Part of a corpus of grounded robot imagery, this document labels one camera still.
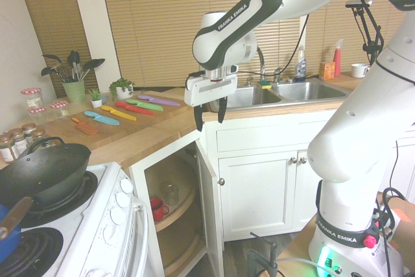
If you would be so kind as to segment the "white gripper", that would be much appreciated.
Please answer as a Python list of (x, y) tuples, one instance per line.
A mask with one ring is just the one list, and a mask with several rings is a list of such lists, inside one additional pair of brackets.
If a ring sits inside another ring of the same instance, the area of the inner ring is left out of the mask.
[(212, 82), (206, 77), (189, 77), (186, 82), (184, 102), (194, 107), (194, 118), (196, 128), (199, 132), (203, 129), (202, 114), (203, 104), (219, 100), (218, 122), (222, 123), (226, 114), (228, 103), (227, 96), (233, 94), (237, 89), (237, 75), (232, 74), (224, 77), (220, 82)]

